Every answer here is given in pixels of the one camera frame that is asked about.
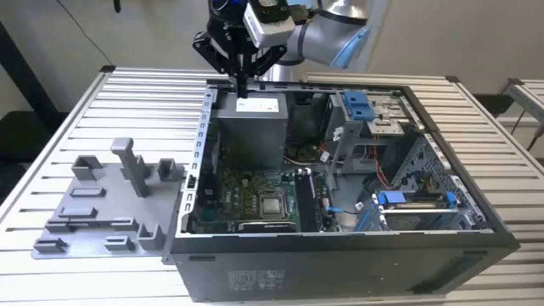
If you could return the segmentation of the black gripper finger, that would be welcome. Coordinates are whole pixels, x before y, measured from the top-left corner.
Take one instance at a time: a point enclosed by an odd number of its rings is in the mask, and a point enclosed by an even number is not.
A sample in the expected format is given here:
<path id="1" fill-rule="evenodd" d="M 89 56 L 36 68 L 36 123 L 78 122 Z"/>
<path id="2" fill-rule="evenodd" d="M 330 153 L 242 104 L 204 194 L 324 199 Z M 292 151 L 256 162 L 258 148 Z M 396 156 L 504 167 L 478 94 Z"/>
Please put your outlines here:
<path id="1" fill-rule="evenodd" d="M 198 32 L 193 39 L 193 49 L 214 68 L 217 73 L 226 74 L 234 79 L 237 97 L 242 96 L 242 79 L 238 56 L 222 55 L 212 44 L 212 36 L 206 31 Z"/>
<path id="2" fill-rule="evenodd" d="M 246 51 L 242 53 L 242 64 L 241 64 L 241 97 L 248 96 L 248 80 L 253 79 L 254 76 L 261 76 L 268 69 L 274 65 L 280 58 L 285 54 L 285 46 L 276 45 L 272 46 L 260 57 L 253 60 L 252 57 L 257 53 Z"/>

